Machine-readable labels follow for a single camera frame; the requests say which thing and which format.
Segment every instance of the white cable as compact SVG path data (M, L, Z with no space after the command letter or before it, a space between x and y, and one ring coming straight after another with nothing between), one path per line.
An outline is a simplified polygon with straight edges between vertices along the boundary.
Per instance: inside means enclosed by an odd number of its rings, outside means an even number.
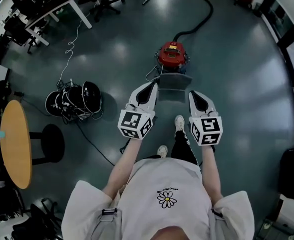
M136 109L140 109L140 110L142 110L143 112L148 113L148 111L144 110L143 108L138 107L138 106L135 106L134 104L130 104L130 103L127 103L127 104L126 104L125 110L127 109L127 107L128 107L129 105L131 105L131 106L133 107L134 111L136 111Z
M57 83L57 91L58 91L58 85L59 85L59 83L60 83L60 81L61 81L61 78L62 78L62 74L63 74L63 72L66 70L66 68L68 67L68 65L69 65L69 61L70 61L71 57L73 56L73 51L72 51L72 50L75 48L75 44L74 44L74 42L78 39L78 29L80 28L81 23L82 23L82 20L79 22L79 26L77 27L77 36L76 36L75 40L72 41L72 42L69 42L69 43L68 43L69 46L72 45L72 48L70 48L70 49L68 49L68 50L65 51L65 54L67 54L67 53L71 53L71 55L70 55L70 57L69 57L69 59L68 59L68 61L67 61L67 65L66 65L66 67L65 67L65 68L63 69L63 71L61 72L60 79L59 79L59 81L58 81L58 83Z
M94 117L93 117L93 114L92 114L92 115L91 115L91 118L94 119L94 120L98 120L98 119L101 119L102 116L103 116L103 110L101 110L101 116L100 116L100 117L98 117L98 118L94 118Z

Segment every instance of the cable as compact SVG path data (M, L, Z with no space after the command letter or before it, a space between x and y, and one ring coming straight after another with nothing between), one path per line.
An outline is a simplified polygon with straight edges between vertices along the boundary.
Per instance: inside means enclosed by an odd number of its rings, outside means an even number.
M98 118L94 118L94 117L93 117L94 114L92 114L92 115L91 115L91 118L94 119L94 120L101 119L102 116L103 116L103 110L101 109L100 111L101 111L101 116L100 116L100 117L98 117Z
M125 151L126 147L128 146L130 140L131 140L131 139L129 139L129 140L126 142L125 146L123 146L121 149L119 149L120 153L122 153L122 154L124 153L124 151Z
M149 0L145 0L143 3L142 3L142 5L144 6L147 2L148 2ZM189 34L192 34L192 33L194 33L194 32L196 32L204 23L206 23L209 19L210 19L210 17L211 17L211 15L212 15L212 13L213 13L213 5L211 4L211 2L209 1L209 0L204 0L208 5L209 5L209 7L210 7L210 12L209 12L209 14L205 17L205 19L204 20L202 20L198 25L196 25L195 26L195 28L193 28L193 29L191 29L191 30L189 30L189 31L182 31L182 32L179 32L179 33L177 33L176 35L175 35L175 37L173 38L173 42L176 42L177 40L178 40L178 38L180 37L180 36L182 36L182 35L189 35Z
M68 43L68 45L70 46L70 45L72 45L72 48L70 48L70 49L68 49L68 50L66 50L65 51L65 54L67 54L67 53L71 53L71 55L70 55L70 57L69 57L69 59L68 59L68 61L67 61L67 65L66 65L66 67L63 69L63 71L61 72L61 75L60 75L60 79L59 79L59 81L57 82L57 91L58 91L58 86L60 85L60 81L61 81L61 78L62 78L62 74L64 73L64 71L66 70L66 68L68 67L68 65L69 65L69 61L70 61L70 59L71 59L71 57L73 56L73 49L75 48L75 44L74 44L74 42L78 39L78 33L79 33L79 28L80 28L80 26L81 26L81 23L82 23L82 20L79 22L79 26L77 27L77 36L76 36L76 38L75 38L75 40L74 41L71 41L71 42L69 42Z
M85 135L85 133L83 132L83 130L81 129L81 127L79 126L79 124L76 122L76 125L78 126L79 130L81 131L82 135L85 137L85 139L95 147L95 149L97 149L97 151L109 162L111 163L113 166L115 166L111 161L108 160L108 158L96 147L96 145L94 143L92 143L90 141L90 139L87 138L87 136Z
M28 101L26 101L24 98L21 98L21 100L23 100L24 102L26 102L26 103L28 103L29 105L31 105L31 106L33 106L35 109L37 109L40 113L42 113L44 116L50 116L49 114L45 114L44 112L42 112L38 107L36 107L34 104L32 104L32 103L30 103L30 102L28 102Z

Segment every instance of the sleeve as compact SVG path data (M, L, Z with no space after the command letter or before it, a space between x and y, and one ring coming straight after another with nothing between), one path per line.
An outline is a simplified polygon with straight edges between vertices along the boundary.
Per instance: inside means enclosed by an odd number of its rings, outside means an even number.
M78 181L71 193L62 220L64 240L86 240L93 231L94 212L108 208L112 199L85 181Z
M213 208L222 215L222 219L217 219L215 224L216 235L220 236L217 239L252 240L255 222L247 192L226 196Z

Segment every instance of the white t-shirt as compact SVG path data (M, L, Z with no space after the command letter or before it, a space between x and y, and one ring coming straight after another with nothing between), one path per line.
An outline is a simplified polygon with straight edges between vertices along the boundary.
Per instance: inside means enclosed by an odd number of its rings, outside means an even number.
M79 181L63 218L64 240L90 240L93 212L110 207L111 202L102 191ZM252 239L253 213L246 194L225 197L216 206L226 211L230 217L227 227L236 231L238 239ZM122 211L123 240L150 240L158 230L169 226L182 228L190 240L210 239L208 214L212 205L195 164L174 158L137 162L118 208Z

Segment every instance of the wooden round table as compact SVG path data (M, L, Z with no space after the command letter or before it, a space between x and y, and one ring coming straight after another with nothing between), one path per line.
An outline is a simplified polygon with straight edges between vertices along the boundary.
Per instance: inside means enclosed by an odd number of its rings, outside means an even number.
M6 170L17 187L29 186L32 173L31 144L28 123L21 104L12 100L6 106L1 119L1 154Z
M21 189L29 186L33 165L57 163L64 155L65 144L61 130L54 124L48 124L42 132L29 132L25 112L16 100L6 106L0 131L5 133L4 138L0 138L3 163L11 180ZM45 157L31 158L30 139L41 140Z

